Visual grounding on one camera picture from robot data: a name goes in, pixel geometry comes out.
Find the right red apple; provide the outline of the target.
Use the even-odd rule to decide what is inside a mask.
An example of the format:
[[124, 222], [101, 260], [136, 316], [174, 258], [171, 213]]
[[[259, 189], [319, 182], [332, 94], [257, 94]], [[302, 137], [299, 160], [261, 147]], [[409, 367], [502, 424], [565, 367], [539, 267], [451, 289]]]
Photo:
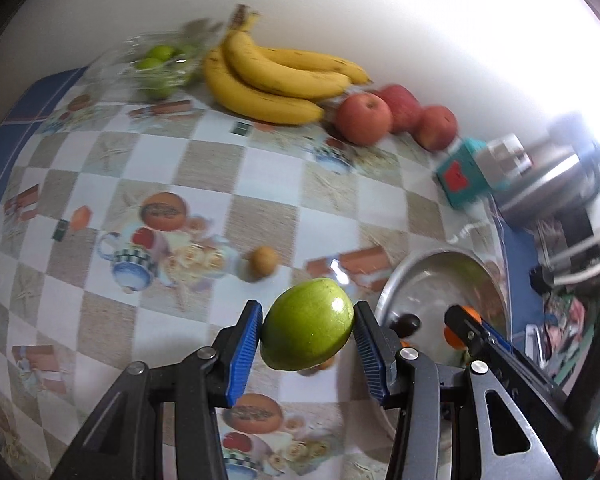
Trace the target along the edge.
[[457, 133], [455, 115], [445, 106], [433, 105], [422, 109], [412, 137], [424, 150], [435, 153], [448, 148]]

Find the checkered fruit tablecloth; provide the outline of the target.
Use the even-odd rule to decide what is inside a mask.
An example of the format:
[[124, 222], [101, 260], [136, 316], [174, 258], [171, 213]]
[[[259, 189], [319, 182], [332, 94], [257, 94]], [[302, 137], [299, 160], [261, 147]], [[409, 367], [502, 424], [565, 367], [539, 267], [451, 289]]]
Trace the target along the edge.
[[[254, 124], [182, 96], [99, 99], [76, 70], [0, 125], [0, 453], [45, 479], [122, 368], [178, 362], [248, 300], [353, 273], [375, 301], [402, 259], [443, 245], [493, 261], [486, 203], [452, 209], [407, 138], [349, 148], [317, 125]], [[279, 256], [257, 278], [249, 256]]]

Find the bag of green limes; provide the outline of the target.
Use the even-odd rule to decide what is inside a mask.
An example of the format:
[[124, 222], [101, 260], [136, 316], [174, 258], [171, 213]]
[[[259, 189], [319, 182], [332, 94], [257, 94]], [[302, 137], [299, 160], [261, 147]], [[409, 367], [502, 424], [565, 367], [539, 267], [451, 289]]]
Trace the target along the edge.
[[131, 37], [88, 66], [84, 82], [111, 102], [160, 102], [198, 84], [215, 32], [150, 32]]

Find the brown longan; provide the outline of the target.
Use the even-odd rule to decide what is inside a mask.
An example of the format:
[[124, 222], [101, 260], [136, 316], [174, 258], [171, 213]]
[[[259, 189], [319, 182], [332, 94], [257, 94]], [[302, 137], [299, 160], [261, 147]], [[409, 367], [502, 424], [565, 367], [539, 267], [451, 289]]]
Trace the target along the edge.
[[278, 264], [278, 253], [272, 247], [257, 247], [249, 256], [250, 272], [257, 278], [268, 278], [276, 272]]
[[336, 359], [336, 356], [332, 356], [323, 363], [311, 366], [309, 368], [305, 368], [304, 370], [299, 370], [299, 374], [303, 377], [311, 377], [313, 375], [321, 373], [323, 370], [329, 370], [335, 365]]

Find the blue cloth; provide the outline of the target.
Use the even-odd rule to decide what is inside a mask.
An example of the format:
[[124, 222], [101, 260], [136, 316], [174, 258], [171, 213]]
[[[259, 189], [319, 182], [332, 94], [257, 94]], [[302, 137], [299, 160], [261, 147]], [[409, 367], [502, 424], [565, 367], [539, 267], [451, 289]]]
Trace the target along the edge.
[[539, 256], [530, 233], [512, 230], [500, 217], [495, 218], [495, 224], [507, 274], [510, 336], [521, 349], [526, 326], [541, 326], [544, 320], [542, 297], [534, 291], [530, 281], [530, 272], [539, 264]]

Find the green jujube fruit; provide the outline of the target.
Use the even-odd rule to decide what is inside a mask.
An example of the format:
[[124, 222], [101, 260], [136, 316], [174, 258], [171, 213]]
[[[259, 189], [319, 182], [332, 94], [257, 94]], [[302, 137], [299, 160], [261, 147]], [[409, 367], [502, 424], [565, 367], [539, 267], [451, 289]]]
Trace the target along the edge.
[[348, 341], [354, 319], [346, 292], [330, 278], [312, 278], [283, 292], [261, 332], [263, 362], [296, 372], [332, 358]]

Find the white wooden chair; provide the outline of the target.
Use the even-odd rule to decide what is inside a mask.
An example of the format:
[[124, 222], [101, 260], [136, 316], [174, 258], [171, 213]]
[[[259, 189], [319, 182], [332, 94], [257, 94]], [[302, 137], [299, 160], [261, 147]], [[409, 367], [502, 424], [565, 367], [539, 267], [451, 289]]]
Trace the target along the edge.
[[[581, 259], [577, 271], [559, 274], [558, 270], [573, 259]], [[550, 288], [568, 287], [592, 280], [600, 275], [600, 228], [592, 236], [546, 260], [541, 276]]]

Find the large steel basin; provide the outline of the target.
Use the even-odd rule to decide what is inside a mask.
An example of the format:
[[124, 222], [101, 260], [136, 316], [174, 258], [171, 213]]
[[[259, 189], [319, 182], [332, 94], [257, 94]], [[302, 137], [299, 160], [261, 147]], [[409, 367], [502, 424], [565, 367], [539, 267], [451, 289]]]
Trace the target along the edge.
[[507, 294], [506, 279], [495, 262], [446, 246], [401, 261], [379, 296], [375, 316], [386, 327], [404, 314], [416, 316], [420, 327], [406, 341], [438, 364], [462, 366], [465, 353], [453, 349], [443, 336], [445, 311], [454, 304], [472, 307], [484, 324], [510, 341]]

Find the middle red apple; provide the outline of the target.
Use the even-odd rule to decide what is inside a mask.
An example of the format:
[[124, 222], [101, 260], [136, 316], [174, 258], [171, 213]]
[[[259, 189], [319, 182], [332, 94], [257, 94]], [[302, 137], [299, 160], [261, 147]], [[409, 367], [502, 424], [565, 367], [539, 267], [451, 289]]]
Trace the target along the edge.
[[375, 93], [388, 105], [392, 115], [391, 132], [413, 132], [422, 117], [422, 107], [414, 94], [400, 84], [389, 84]]

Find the yellow banana bunch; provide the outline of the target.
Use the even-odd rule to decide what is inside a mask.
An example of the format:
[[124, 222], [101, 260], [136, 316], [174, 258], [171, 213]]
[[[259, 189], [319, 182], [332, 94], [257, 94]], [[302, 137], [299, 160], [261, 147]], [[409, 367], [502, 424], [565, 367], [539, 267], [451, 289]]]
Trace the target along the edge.
[[222, 41], [202, 63], [215, 99], [234, 114], [274, 125], [302, 126], [324, 117], [322, 101], [372, 80], [346, 58], [298, 49], [266, 48], [253, 39], [259, 14], [236, 6]]

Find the black power adapter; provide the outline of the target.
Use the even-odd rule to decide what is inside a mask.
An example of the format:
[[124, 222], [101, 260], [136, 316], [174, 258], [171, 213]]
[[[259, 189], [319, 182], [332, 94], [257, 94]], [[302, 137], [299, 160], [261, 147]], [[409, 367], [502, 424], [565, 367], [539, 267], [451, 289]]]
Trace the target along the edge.
[[554, 272], [539, 264], [529, 271], [530, 286], [539, 296], [549, 294], [554, 288]]

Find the teal plastic box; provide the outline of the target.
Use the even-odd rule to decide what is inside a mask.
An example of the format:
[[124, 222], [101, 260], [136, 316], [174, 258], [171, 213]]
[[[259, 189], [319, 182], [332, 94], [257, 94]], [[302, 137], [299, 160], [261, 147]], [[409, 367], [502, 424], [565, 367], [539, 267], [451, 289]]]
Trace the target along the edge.
[[436, 170], [436, 178], [454, 209], [463, 209], [490, 191], [475, 156], [486, 148], [486, 142], [465, 139]]

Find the red apple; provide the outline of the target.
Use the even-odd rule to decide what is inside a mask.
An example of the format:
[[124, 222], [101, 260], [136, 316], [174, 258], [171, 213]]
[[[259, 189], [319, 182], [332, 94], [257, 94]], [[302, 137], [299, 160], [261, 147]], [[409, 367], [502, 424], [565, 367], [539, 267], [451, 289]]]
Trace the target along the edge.
[[414, 94], [400, 84], [389, 84], [375, 93], [388, 105], [392, 115], [391, 132], [413, 132], [422, 117], [422, 107]]
[[390, 108], [373, 93], [351, 94], [336, 111], [335, 128], [347, 141], [358, 146], [376, 144], [391, 127]]
[[435, 153], [448, 148], [457, 133], [455, 115], [445, 106], [433, 105], [422, 109], [412, 137], [424, 150]]

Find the steel thermos jug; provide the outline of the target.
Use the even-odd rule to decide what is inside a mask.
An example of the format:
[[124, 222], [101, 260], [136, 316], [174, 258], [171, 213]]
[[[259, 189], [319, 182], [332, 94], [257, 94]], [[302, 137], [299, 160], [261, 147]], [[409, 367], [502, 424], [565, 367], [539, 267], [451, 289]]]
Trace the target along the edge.
[[494, 194], [501, 217], [512, 229], [563, 216], [600, 194], [600, 144], [582, 117], [559, 118], [547, 133], [548, 138], [531, 149], [531, 168]]

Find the front red apple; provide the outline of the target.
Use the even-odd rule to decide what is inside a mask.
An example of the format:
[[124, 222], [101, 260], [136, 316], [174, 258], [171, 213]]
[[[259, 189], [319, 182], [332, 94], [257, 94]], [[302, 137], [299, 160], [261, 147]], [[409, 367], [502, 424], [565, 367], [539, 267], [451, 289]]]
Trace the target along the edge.
[[376, 144], [391, 127], [390, 108], [373, 93], [351, 94], [336, 111], [335, 128], [347, 141], [358, 146]]

